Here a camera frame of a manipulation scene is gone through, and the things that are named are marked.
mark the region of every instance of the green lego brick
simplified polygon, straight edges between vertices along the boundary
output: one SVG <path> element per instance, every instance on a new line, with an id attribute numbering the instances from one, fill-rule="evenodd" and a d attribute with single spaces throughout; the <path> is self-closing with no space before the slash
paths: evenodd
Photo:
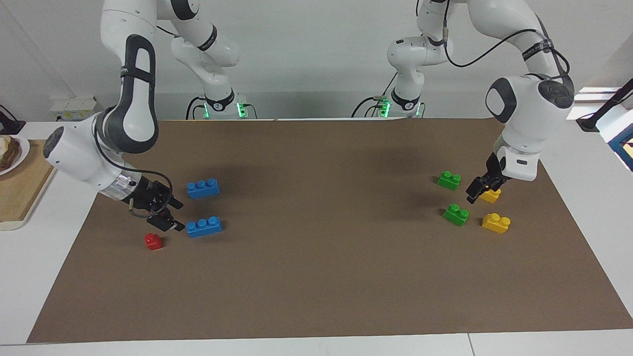
<path id="1" fill-rule="evenodd" d="M 466 224 L 466 220 L 468 220 L 468 216 L 470 213 L 468 210 L 462 210 L 457 204 L 450 204 L 448 209 L 444 213 L 444 218 L 457 226 L 462 226 Z"/>
<path id="2" fill-rule="evenodd" d="M 437 180 L 438 186 L 442 186 L 452 191 L 457 189 L 457 187 L 460 186 L 460 183 L 461 176 L 459 174 L 452 174 L 447 170 L 443 171 L 442 174 L 439 176 L 439 179 Z"/>

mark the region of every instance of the toy block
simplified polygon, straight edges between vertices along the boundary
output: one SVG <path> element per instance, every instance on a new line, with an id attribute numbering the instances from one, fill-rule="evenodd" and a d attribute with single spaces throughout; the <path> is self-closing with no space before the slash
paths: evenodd
<path id="1" fill-rule="evenodd" d="M 492 213 L 486 215 L 481 226 L 488 230 L 502 234 L 508 230 L 510 223 L 511 221 L 507 217 L 500 217 L 499 214 Z"/>
<path id="2" fill-rule="evenodd" d="M 145 235 L 145 246 L 152 251 L 159 250 L 163 248 L 163 240 L 157 234 L 147 234 Z"/>
<path id="3" fill-rule="evenodd" d="M 442 174 L 439 176 L 439 179 L 437 180 L 438 186 L 442 186 L 452 191 L 457 189 L 457 187 L 460 186 L 460 183 L 461 176 L 459 174 L 452 174 L 447 170 L 443 171 Z"/>
<path id="4" fill-rule="evenodd" d="M 213 178 L 206 182 L 192 182 L 187 184 L 187 194 L 191 199 L 200 199 L 205 196 L 217 195 L 220 194 L 220 186 L 218 186 L 218 181 Z"/>
<path id="5" fill-rule="evenodd" d="M 450 204 L 443 217 L 457 226 L 466 224 L 470 213 L 468 210 L 462 210 L 457 204 Z"/>
<path id="6" fill-rule="evenodd" d="M 217 234 L 218 232 L 222 232 L 222 225 L 220 219 L 215 216 L 210 217 L 208 220 L 200 219 L 198 222 L 187 223 L 187 235 L 192 239 Z"/>
<path id="7" fill-rule="evenodd" d="M 492 189 L 487 190 L 479 198 L 486 200 L 490 204 L 494 204 L 494 202 L 497 201 L 497 199 L 499 199 L 500 196 L 501 196 L 501 188 L 495 191 L 493 191 Z"/>

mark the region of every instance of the blue block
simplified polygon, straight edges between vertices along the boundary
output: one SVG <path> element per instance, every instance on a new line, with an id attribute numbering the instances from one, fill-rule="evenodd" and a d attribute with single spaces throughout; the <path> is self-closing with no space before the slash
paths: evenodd
<path id="1" fill-rule="evenodd" d="M 218 181 L 211 178 L 208 181 L 199 181 L 198 183 L 187 184 L 187 194 L 191 199 L 200 199 L 205 196 L 220 194 L 220 186 Z"/>
<path id="2" fill-rule="evenodd" d="M 217 234 L 222 232 L 222 225 L 218 217 L 212 216 L 208 220 L 200 219 L 198 222 L 187 223 L 187 234 L 190 238 Z"/>

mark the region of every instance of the red lego brick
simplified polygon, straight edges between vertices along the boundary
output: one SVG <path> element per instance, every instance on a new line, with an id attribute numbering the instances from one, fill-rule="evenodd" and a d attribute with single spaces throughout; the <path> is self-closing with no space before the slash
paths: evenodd
<path id="1" fill-rule="evenodd" d="M 145 246 L 152 251 L 159 250 L 163 248 L 163 240 L 157 234 L 147 234 L 145 235 Z"/>

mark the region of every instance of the white tabletop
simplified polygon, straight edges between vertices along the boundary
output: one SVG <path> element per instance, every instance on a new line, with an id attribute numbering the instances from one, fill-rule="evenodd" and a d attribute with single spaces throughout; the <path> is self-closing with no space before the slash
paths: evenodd
<path id="1" fill-rule="evenodd" d="M 59 123 L 28 123 L 45 139 Z M 633 174 L 598 134 L 567 122 L 542 162 L 629 313 L 633 310 Z M 0 232 L 1 355 L 633 355 L 633 329 L 275 340 L 24 344 L 96 193 L 57 172 L 27 225 Z"/>

